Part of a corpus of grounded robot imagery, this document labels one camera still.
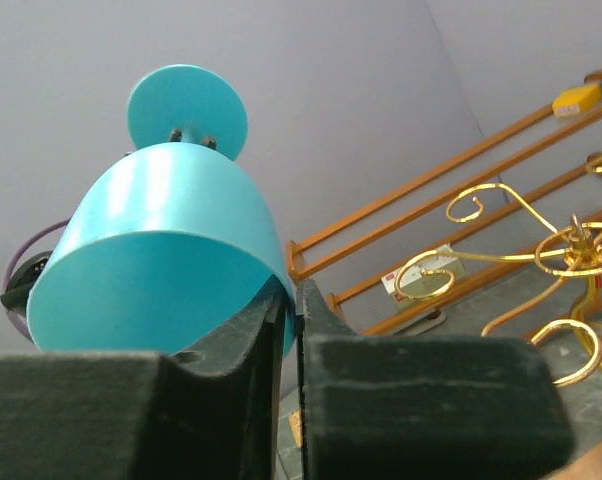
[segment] gray floor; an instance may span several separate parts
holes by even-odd
[[[448,319],[426,335],[479,334],[483,326],[499,314],[534,297],[552,281],[547,275],[530,268],[483,289],[445,309]],[[583,289],[581,281],[570,281],[542,307],[514,320],[496,331],[499,335],[520,335],[565,312]],[[602,313],[591,318],[602,323]],[[542,352],[557,376],[578,369],[587,356],[575,337],[557,336]],[[566,408],[577,436],[575,458],[602,441],[602,374],[595,373],[587,381],[561,389]],[[301,458],[294,444],[288,415],[298,408],[296,392],[283,399],[279,417],[279,456],[287,477],[302,478]]]

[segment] black object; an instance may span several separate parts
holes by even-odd
[[[526,342],[353,335],[301,288],[306,480],[537,480],[567,463],[567,415]]]
[[[4,308],[25,317],[30,290],[34,287],[34,283],[48,263],[50,255],[52,255],[52,252],[34,255],[16,269],[6,286],[5,292],[0,297]]]
[[[272,277],[174,358],[0,354],[0,479],[272,478],[289,307]]]

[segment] wooden rack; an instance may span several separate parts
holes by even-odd
[[[589,74],[585,78],[585,82],[592,81],[600,81],[602,82],[602,70],[598,70]],[[452,170],[470,162],[472,159],[482,155],[491,149],[501,145],[505,141],[511,139],[512,137],[518,135],[524,130],[540,123],[541,121],[551,117],[552,106],[546,105],[536,112],[528,115],[527,117],[519,120],[518,122],[510,125],[504,130],[492,135],[489,138],[486,138],[484,141],[478,143],[477,145],[471,147],[465,152],[452,157],[441,165],[431,169],[423,175],[411,180],[405,185],[395,189],[394,191],[384,195],[383,197],[375,200],[374,202],[366,205],[365,207],[351,213],[345,218],[339,220],[338,222],[324,228],[323,230],[315,233],[314,235],[306,238],[300,242],[290,241],[286,246],[286,262],[288,267],[288,273],[292,280],[297,283],[303,279],[306,279],[328,267],[339,262],[349,255],[361,250],[362,248],[370,245],[371,243],[379,240],[380,238],[389,235],[390,233],[396,231],[397,229],[407,225],[408,223],[420,218],[421,216],[431,212],[435,208],[438,208],[446,203],[450,202],[454,197],[456,197],[463,190],[478,185],[480,183],[484,183],[486,181],[490,181],[490,179],[496,177],[500,173],[508,170],[520,163],[524,162],[528,158],[533,155],[538,154],[539,152],[551,147],[552,145],[564,140],[570,135],[579,132],[580,130],[596,123],[597,121],[602,119],[602,103],[593,109],[582,113],[581,115],[574,118],[574,120],[569,123],[561,126],[556,131],[546,135],[545,137],[540,138],[534,143],[526,146],[525,148],[519,150],[513,155],[503,159],[499,163],[486,168],[480,173],[468,178],[467,180],[457,184],[453,188],[450,188],[434,198],[430,199],[428,202],[408,210],[397,218],[393,219],[381,225],[372,231],[362,235],[361,237],[349,242],[348,244],[336,249],[332,253],[325,255],[323,258],[319,260],[306,264],[303,254],[308,250],[322,244],[326,240],[334,237],[338,233],[344,231],[347,228],[352,227],[353,225],[361,222],[362,220],[368,218],[369,216],[377,213],[381,209],[395,203],[396,201],[404,198],[408,194],[416,191],[417,189],[423,187],[424,185],[432,182],[436,178],[441,175],[447,174]],[[535,202],[546,195],[550,194],[553,191],[556,191],[576,180],[586,175],[585,162],[583,166],[579,166],[574,168],[554,180],[540,186],[539,188],[533,190],[524,196],[524,199],[529,202]],[[469,224],[468,226],[456,231],[452,235],[448,235],[445,238],[440,239],[434,244],[428,246],[425,250],[436,249],[445,244],[454,245],[455,243],[464,240],[471,235],[477,233],[478,231],[494,224],[495,222],[507,217],[508,215],[518,211],[521,209],[521,206],[518,203],[509,203],[498,210],[492,212],[485,217],[477,219],[475,222]],[[584,219],[585,221],[602,221],[602,210],[596,212],[595,214]],[[530,245],[527,248],[523,249],[518,253],[532,253],[534,251],[535,245]],[[409,259],[405,259],[395,265],[392,265],[376,275],[373,275],[363,281],[357,283],[353,287],[338,293],[329,293],[326,296],[326,300],[330,308],[337,313],[341,318],[343,318],[343,311],[341,309],[341,305],[351,300],[352,298],[361,295],[362,293],[368,291],[372,287],[376,286],[380,279],[389,274],[390,272],[400,268],[404,265]],[[450,292],[443,297],[435,298],[429,301],[417,303],[410,308],[402,310],[395,315],[383,320],[382,322],[373,325],[372,327],[366,329],[362,333],[364,334],[384,334],[388,333],[392,330],[395,330],[397,327],[403,325],[407,320],[414,318],[418,315],[424,314],[432,309],[441,308],[447,304],[455,302],[464,296],[474,292],[475,290],[498,280],[505,275],[508,275],[518,268],[521,268],[522,264],[497,264],[488,268],[485,268],[481,272],[467,277],[461,281],[459,281]],[[593,305],[590,313],[593,313],[596,310],[602,309],[602,297]]]

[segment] gold metal stand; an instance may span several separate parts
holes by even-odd
[[[589,162],[587,168],[588,172],[602,176],[602,155]],[[481,332],[481,335],[486,336],[495,328],[537,306],[555,293],[567,280],[583,279],[585,282],[585,291],[572,304],[569,314],[570,318],[562,318],[548,323],[531,339],[533,345],[540,345],[556,331],[566,328],[571,329],[577,336],[583,348],[587,351],[590,358],[579,370],[565,377],[556,379],[554,383],[558,387],[566,387],[568,385],[579,383],[588,378],[597,368],[602,371],[602,325],[594,323],[588,325],[584,319],[584,309],[597,299],[602,288],[602,222],[581,222],[576,215],[572,215],[570,225],[559,230],[543,218],[543,216],[541,216],[541,214],[539,214],[517,192],[502,183],[486,183],[468,188],[461,192],[448,205],[446,217],[455,223],[468,223],[476,220],[485,211],[483,203],[481,203],[476,196],[472,196],[471,200],[477,206],[477,211],[471,215],[461,218],[455,217],[452,214],[452,210],[460,200],[469,197],[476,192],[493,189],[503,190],[510,194],[525,210],[550,230],[550,236],[538,244],[535,252],[533,254],[525,255],[496,256],[478,253],[440,252],[438,250],[429,250],[413,257],[403,266],[403,268],[401,268],[395,278],[395,290],[413,301],[428,300],[448,292],[456,281],[454,273],[448,270],[421,270],[421,275],[423,276],[443,275],[447,277],[445,284],[431,293],[416,296],[410,295],[401,289],[401,280],[408,270],[429,258],[438,256],[497,263],[533,263],[548,275],[557,277],[557,280],[550,287],[536,297],[489,322]],[[549,246],[556,244],[563,244],[564,247],[554,250],[547,249]],[[566,269],[557,270],[546,266],[544,262],[551,258],[561,258],[566,265]]]

